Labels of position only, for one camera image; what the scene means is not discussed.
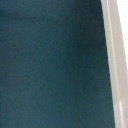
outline textured surface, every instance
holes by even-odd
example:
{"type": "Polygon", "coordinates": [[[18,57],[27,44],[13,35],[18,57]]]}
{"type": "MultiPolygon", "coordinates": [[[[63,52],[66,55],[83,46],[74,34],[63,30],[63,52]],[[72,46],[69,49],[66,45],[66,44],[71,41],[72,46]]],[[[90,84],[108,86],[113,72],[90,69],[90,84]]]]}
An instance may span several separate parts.
{"type": "Polygon", "coordinates": [[[1,128],[114,128],[98,0],[0,1],[1,128]]]}

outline dark teal surface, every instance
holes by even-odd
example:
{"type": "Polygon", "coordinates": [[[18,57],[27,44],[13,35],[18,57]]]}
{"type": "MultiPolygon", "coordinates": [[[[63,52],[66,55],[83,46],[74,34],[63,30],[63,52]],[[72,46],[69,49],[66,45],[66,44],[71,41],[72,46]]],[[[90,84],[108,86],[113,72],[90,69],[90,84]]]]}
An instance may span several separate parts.
{"type": "Polygon", "coordinates": [[[0,0],[0,127],[114,128],[100,0],[0,0]]]}

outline teal fabric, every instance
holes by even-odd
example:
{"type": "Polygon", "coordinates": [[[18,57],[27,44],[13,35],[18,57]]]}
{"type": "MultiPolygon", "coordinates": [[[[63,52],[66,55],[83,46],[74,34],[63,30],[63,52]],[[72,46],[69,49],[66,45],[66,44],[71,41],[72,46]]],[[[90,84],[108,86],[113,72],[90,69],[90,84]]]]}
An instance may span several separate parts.
{"type": "Polygon", "coordinates": [[[100,0],[0,0],[0,127],[114,128],[100,0]]]}

